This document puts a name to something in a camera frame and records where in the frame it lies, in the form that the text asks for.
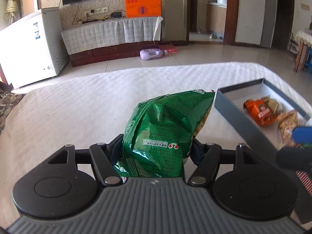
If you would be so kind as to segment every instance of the orange gift bag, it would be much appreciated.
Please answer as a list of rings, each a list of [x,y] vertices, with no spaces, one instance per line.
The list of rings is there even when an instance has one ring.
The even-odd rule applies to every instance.
[[[127,18],[161,16],[161,0],[125,0]]]

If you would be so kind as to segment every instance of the gray door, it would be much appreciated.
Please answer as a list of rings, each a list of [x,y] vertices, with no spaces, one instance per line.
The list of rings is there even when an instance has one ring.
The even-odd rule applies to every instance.
[[[277,0],[266,0],[261,47],[271,48],[277,14]]]

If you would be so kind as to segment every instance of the open cardboard box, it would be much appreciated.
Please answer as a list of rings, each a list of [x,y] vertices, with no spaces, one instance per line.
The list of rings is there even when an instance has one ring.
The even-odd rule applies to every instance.
[[[260,127],[251,118],[243,104],[248,99],[259,99],[270,96],[282,104],[283,111],[298,111],[300,123],[310,119],[309,115],[286,96],[282,91],[276,88],[266,79],[258,79],[246,83],[240,83],[218,89],[216,93],[215,108],[222,116],[235,128],[248,146],[260,157],[276,165],[276,153],[282,145],[280,132],[277,124],[271,124],[267,127]],[[294,171],[284,170],[297,185],[299,196],[295,206],[295,212],[302,224],[312,221],[312,197],[304,188]]]

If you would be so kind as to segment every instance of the detergent bottle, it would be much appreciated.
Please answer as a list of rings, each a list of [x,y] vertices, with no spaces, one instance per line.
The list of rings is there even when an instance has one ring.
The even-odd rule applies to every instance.
[[[143,49],[140,51],[140,56],[141,56],[142,60],[149,60],[152,58],[160,58],[166,54],[168,54],[167,50],[160,50],[158,48]]]

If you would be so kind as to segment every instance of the power outlet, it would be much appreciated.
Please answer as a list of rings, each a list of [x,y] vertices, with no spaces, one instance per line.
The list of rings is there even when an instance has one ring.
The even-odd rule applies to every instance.
[[[97,15],[97,14],[105,14],[108,12],[109,12],[108,7],[96,8],[93,10],[85,11],[85,17],[90,17],[92,15]]]

